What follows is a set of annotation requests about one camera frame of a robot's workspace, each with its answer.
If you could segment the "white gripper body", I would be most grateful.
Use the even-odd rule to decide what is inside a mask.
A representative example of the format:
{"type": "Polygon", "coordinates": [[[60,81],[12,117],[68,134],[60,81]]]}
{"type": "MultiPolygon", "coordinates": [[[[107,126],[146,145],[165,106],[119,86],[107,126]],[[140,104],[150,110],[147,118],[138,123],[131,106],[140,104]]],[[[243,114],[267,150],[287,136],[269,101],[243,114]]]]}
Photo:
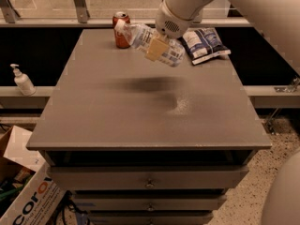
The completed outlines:
{"type": "Polygon", "coordinates": [[[163,1],[156,16],[156,29],[169,38],[180,38],[193,22],[186,7],[163,1]]]}

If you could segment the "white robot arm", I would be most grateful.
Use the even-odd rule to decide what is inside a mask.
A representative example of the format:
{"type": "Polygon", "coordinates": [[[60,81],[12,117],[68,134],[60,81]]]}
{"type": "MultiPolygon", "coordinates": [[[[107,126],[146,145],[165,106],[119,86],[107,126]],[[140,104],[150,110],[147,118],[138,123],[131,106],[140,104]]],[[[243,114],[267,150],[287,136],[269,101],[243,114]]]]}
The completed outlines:
{"type": "MultiPolygon", "coordinates": [[[[146,57],[167,51],[168,38],[180,38],[199,11],[213,0],[163,0],[156,16],[157,34],[146,57]]],[[[300,74],[300,0],[228,0],[300,74]]],[[[279,169],[267,194],[261,225],[300,225],[300,149],[279,169]]]]}

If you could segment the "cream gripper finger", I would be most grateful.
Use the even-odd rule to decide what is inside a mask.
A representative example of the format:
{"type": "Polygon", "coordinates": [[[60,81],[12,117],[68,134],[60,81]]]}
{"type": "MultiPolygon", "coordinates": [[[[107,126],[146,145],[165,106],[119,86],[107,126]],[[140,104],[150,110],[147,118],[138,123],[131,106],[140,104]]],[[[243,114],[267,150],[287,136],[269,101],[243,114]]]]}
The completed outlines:
{"type": "Polygon", "coordinates": [[[151,61],[156,61],[169,49],[169,44],[164,37],[153,37],[146,51],[145,57],[151,61]]]}

